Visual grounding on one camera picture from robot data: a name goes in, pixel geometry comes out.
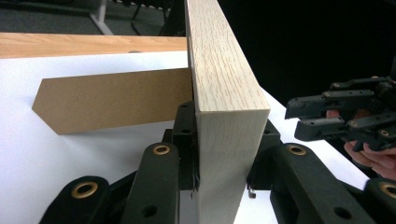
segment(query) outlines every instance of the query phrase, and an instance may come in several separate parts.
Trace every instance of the cardboard piece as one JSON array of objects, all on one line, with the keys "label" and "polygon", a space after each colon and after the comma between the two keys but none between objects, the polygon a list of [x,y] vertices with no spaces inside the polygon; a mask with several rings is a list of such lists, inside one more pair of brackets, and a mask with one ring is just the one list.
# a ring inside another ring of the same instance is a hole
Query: cardboard piece
[{"label": "cardboard piece", "polygon": [[192,99],[189,68],[44,78],[33,110],[57,134],[175,119]]}]

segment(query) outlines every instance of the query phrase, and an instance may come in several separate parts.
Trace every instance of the white table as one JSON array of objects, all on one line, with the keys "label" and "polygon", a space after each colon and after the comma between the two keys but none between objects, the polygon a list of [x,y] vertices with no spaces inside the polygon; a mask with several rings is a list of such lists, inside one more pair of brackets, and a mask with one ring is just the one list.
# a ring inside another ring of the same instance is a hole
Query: white table
[{"label": "white table", "polygon": [[[70,181],[98,175],[111,184],[138,168],[143,150],[161,141],[173,122],[151,123],[89,133],[57,135],[31,109],[44,77],[74,77],[187,66],[186,51],[0,60],[0,223],[38,223],[48,205]],[[282,141],[297,142],[297,120],[284,120],[285,108],[266,93],[270,120]],[[362,189],[361,171],[323,141],[311,147],[340,180]],[[235,223],[276,223],[269,191],[245,194]],[[181,194],[181,223],[194,223],[194,200]]]}]

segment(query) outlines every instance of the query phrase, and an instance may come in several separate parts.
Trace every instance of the metal screw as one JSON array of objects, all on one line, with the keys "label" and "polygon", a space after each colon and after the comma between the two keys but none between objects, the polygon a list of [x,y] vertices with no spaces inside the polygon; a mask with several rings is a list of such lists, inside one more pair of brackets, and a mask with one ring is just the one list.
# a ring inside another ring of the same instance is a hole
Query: metal screw
[{"label": "metal screw", "polygon": [[249,199],[256,199],[256,193],[254,192],[254,189],[248,189],[248,197]]}]

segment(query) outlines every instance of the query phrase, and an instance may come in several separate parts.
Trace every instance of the wooden board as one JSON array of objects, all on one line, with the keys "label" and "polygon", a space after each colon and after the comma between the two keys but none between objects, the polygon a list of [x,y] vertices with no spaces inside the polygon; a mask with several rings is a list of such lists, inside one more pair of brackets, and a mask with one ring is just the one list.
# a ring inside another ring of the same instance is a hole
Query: wooden board
[{"label": "wooden board", "polygon": [[185,37],[0,33],[0,58],[186,50]]},{"label": "wooden board", "polygon": [[175,119],[192,99],[188,68],[42,80],[33,110],[57,134]]},{"label": "wooden board", "polygon": [[218,1],[186,0],[199,134],[200,224],[233,223],[269,105]]}]

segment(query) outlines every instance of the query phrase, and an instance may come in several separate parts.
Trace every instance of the human hand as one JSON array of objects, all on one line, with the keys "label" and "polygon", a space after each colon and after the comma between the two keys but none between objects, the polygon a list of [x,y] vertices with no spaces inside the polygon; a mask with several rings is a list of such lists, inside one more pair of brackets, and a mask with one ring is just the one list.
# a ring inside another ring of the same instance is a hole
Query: human hand
[{"label": "human hand", "polygon": [[[370,115],[367,110],[359,110],[355,119],[363,118]],[[330,110],[327,117],[339,116],[338,111]],[[352,159],[364,166],[371,167],[376,173],[385,178],[396,180],[396,147],[385,149],[382,151],[372,151],[368,144],[363,144],[363,150],[354,152],[352,149],[356,145],[356,141],[346,142],[344,149],[352,157]]]}]

